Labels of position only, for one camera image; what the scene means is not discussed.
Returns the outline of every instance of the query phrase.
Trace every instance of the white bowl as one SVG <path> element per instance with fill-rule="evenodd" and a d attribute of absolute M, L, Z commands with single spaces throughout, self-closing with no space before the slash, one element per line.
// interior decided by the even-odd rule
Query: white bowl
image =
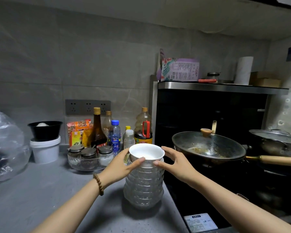
<path fill-rule="evenodd" d="M 135 144 L 129 148 L 131 161 L 145 157 L 145 161 L 140 167 L 155 167 L 153 162 L 155 160 L 161 160 L 165 155 L 165 151 L 157 145 L 141 143 Z"/>

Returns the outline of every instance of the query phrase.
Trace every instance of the ceiling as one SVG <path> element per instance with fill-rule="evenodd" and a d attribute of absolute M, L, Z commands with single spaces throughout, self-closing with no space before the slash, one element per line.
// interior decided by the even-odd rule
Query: ceiling
<path fill-rule="evenodd" d="M 250 0 L 11 0 L 254 39 L 291 36 L 291 10 Z"/>

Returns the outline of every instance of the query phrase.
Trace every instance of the white bottle cap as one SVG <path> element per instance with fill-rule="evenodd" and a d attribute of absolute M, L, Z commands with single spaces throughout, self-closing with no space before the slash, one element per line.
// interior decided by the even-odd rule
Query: white bottle cap
<path fill-rule="evenodd" d="M 134 130 L 132 129 L 126 130 L 126 135 L 133 135 L 133 134 L 134 134 Z"/>

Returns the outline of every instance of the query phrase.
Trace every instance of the power socket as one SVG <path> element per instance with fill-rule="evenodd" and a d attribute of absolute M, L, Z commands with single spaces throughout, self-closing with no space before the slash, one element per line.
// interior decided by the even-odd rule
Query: power socket
<path fill-rule="evenodd" d="M 111 111 L 111 101 L 65 100 L 66 115 L 93 115 L 94 107 L 100 107 L 101 115 Z"/>

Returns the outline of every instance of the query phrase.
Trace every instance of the yellow bottle cap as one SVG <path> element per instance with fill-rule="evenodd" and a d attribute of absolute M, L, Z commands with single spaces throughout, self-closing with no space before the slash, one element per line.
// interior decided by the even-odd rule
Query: yellow bottle cap
<path fill-rule="evenodd" d="M 94 107 L 94 115 L 100 114 L 100 107 Z"/>

